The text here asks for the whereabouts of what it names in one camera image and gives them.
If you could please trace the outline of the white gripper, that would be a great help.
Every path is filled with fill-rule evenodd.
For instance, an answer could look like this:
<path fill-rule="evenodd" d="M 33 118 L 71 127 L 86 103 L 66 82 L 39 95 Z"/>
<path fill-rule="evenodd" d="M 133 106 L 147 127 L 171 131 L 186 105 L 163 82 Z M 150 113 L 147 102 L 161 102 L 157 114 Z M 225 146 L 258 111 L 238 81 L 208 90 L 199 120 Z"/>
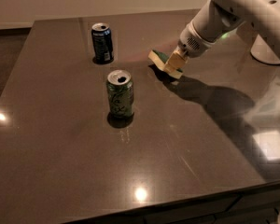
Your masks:
<path fill-rule="evenodd" d="M 176 49 L 164 65 L 167 74 L 182 72 L 187 58 L 196 58 L 203 55 L 213 46 L 212 42 L 203 39 L 195 30 L 191 21 L 181 32 Z"/>

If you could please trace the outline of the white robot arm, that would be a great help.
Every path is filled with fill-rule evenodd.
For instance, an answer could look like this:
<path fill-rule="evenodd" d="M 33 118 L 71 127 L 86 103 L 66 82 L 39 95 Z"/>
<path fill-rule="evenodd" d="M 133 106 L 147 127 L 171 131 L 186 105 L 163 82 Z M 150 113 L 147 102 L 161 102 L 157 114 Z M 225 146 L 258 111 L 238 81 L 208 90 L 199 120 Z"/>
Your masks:
<path fill-rule="evenodd" d="M 172 74 L 204 54 L 223 34 L 249 23 L 280 59 L 280 0 L 209 0 L 182 31 L 164 66 Z"/>

